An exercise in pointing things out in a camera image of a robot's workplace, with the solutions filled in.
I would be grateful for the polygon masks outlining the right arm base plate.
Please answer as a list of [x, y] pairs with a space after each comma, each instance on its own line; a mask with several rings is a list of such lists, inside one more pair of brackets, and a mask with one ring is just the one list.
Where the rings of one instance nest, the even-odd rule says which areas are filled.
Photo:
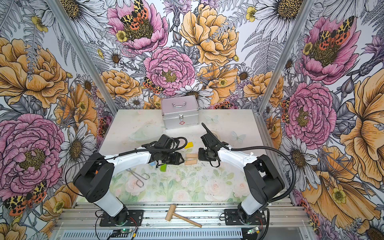
[[248, 215], [239, 209], [225, 209], [224, 218], [227, 226], [240, 226], [240, 225], [266, 225], [266, 215], [261, 211], [256, 211], [252, 215]]

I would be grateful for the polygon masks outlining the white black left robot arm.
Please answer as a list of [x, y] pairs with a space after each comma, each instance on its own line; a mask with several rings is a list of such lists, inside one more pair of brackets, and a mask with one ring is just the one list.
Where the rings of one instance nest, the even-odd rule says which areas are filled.
[[73, 184], [89, 203], [104, 211], [113, 225], [123, 226], [130, 214], [123, 202], [110, 191], [112, 178], [139, 165], [155, 163], [158, 168], [183, 164], [185, 160], [179, 150], [187, 144], [184, 137], [161, 135], [157, 141], [124, 153], [108, 156], [94, 153], [74, 177]]

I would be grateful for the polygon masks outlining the natural wood block 31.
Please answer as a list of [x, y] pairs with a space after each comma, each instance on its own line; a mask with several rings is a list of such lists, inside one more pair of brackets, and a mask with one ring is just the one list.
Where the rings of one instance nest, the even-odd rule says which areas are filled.
[[198, 163], [198, 161], [199, 161], [199, 160], [197, 160], [197, 159], [194, 159], [194, 160], [186, 160], [186, 161], [184, 162], [184, 164], [185, 164], [186, 166], [196, 165], [196, 164]]

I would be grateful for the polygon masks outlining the natural wood block 51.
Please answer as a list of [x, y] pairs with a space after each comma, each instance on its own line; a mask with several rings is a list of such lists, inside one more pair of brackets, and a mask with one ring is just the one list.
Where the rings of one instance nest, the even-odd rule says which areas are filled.
[[199, 156], [198, 156], [198, 154], [186, 154], [186, 158], [188, 160], [192, 160], [192, 159], [198, 159]]

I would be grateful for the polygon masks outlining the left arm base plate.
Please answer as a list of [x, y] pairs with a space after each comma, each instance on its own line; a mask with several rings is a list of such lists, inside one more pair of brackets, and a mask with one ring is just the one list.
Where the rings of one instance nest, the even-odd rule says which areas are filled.
[[100, 227], [140, 227], [143, 220], [143, 210], [123, 209], [115, 217], [103, 212]]

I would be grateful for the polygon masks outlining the yellow wood block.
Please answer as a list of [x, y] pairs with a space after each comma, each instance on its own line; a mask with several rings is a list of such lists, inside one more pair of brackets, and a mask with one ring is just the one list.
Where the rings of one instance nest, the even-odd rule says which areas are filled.
[[184, 147], [184, 149], [191, 149], [194, 147], [194, 143], [193, 142], [188, 142], [187, 145]]

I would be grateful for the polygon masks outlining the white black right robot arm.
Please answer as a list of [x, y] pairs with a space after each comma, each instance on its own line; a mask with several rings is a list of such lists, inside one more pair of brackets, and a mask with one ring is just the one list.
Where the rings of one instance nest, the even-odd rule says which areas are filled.
[[238, 205], [238, 219], [242, 224], [250, 224], [266, 206], [289, 194], [281, 194], [285, 189], [285, 182], [267, 155], [258, 157], [253, 153], [247, 154], [234, 149], [219, 141], [210, 131], [203, 135], [201, 140], [204, 147], [199, 148], [200, 161], [228, 163], [245, 174], [250, 195]]

